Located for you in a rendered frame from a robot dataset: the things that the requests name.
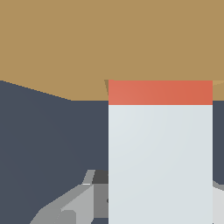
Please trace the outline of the white peg with red tip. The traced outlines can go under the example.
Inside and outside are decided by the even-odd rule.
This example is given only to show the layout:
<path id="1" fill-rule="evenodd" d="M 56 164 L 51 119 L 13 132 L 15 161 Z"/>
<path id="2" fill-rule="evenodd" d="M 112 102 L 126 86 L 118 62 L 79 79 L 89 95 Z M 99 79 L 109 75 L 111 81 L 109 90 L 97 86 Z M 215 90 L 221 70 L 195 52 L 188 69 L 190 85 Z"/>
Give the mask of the white peg with red tip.
<path id="1" fill-rule="evenodd" d="M 213 223 L 213 83 L 108 83 L 108 224 Z"/>

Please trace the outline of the brown wooden box with hole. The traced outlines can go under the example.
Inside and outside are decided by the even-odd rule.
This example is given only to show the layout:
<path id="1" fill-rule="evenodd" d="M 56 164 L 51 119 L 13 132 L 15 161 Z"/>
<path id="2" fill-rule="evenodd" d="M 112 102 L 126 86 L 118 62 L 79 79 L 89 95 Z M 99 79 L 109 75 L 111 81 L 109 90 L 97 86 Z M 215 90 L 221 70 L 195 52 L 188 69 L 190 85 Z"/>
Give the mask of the brown wooden box with hole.
<path id="1" fill-rule="evenodd" d="M 0 81 L 104 101 L 108 80 L 209 80 L 224 100 L 224 0 L 0 0 Z"/>

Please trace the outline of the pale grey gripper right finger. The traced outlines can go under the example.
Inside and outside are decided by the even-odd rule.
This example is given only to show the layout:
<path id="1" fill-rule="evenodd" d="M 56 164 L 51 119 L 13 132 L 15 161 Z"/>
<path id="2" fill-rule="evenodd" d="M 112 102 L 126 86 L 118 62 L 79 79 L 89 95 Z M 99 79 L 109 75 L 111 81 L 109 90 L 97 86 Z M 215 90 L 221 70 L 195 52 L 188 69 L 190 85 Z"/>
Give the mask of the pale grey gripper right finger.
<path id="1" fill-rule="evenodd" d="M 224 224 L 224 185 L 213 182 L 213 224 Z"/>

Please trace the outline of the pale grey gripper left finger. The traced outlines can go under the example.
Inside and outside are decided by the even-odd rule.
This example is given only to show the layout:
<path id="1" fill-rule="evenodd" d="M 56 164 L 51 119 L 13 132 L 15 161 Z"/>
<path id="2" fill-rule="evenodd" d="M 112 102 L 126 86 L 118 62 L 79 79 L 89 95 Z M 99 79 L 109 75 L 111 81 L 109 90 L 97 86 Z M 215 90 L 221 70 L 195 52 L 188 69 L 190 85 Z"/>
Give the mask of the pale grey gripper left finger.
<path id="1" fill-rule="evenodd" d="M 87 170 L 80 185 L 41 208 L 30 224 L 91 224 L 109 217 L 109 172 Z"/>

